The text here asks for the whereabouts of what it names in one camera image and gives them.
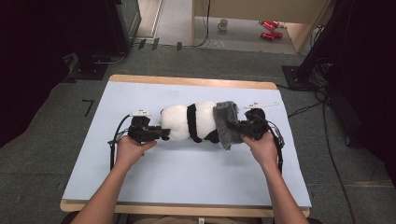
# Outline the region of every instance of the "white plush body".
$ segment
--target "white plush body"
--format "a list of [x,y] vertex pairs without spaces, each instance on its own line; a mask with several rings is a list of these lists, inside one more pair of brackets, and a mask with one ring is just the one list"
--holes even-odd
[[161,126],[170,129],[169,140],[183,141],[190,137],[187,122],[187,107],[185,105],[171,105],[161,112]]
[[213,117],[213,107],[215,106],[216,103],[213,101],[202,101],[195,104],[197,136],[199,138],[205,138],[216,130],[216,123]]
[[[202,101],[195,104],[195,117],[197,136],[204,139],[208,134],[216,130],[213,117],[213,101]],[[190,137],[189,123],[187,120],[187,107],[185,105],[171,105],[161,112],[161,126],[170,129],[169,140],[183,141]]]

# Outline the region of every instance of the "black band on plush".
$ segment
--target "black band on plush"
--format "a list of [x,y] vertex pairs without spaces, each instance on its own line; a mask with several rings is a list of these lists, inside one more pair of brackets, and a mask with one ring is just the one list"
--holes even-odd
[[202,139],[199,138],[197,134],[197,118],[195,116],[195,111],[197,111],[195,104],[187,107],[187,123],[189,124],[189,133],[192,140],[196,143],[200,143]]

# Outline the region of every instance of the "wooden table edge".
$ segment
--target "wooden table edge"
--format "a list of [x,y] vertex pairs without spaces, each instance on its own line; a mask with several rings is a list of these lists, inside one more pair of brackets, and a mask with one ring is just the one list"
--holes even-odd
[[209,78],[195,78],[195,77],[153,77],[153,76],[136,76],[136,75],[118,75],[118,74],[116,74],[116,75],[111,76],[109,81],[150,83],[150,84],[167,84],[167,85],[246,88],[246,89],[260,89],[260,90],[277,90],[276,84],[273,82],[209,79]]
[[[61,200],[61,209],[64,212],[80,211],[85,201]],[[301,207],[303,214],[309,216],[309,207]],[[117,204],[115,213],[124,214],[146,214],[146,215],[168,215],[168,216],[203,216],[203,217],[273,217],[272,208],[254,207],[219,207],[219,206],[200,206],[200,205],[146,205],[146,204]]]

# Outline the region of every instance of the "person's left hand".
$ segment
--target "person's left hand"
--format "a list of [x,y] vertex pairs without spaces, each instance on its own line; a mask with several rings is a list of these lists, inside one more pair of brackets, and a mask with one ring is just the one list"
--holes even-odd
[[114,166],[128,171],[144,155],[146,150],[156,145],[156,141],[139,144],[130,136],[123,136],[118,142],[117,159]]

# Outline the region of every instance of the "gray cloth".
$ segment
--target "gray cloth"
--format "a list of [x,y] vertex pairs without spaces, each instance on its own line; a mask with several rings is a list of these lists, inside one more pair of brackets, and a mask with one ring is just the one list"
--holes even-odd
[[242,143],[241,136],[236,129],[230,128],[230,123],[238,122],[238,107],[233,101],[217,103],[213,107],[213,115],[219,140],[223,147],[230,150],[231,145]]

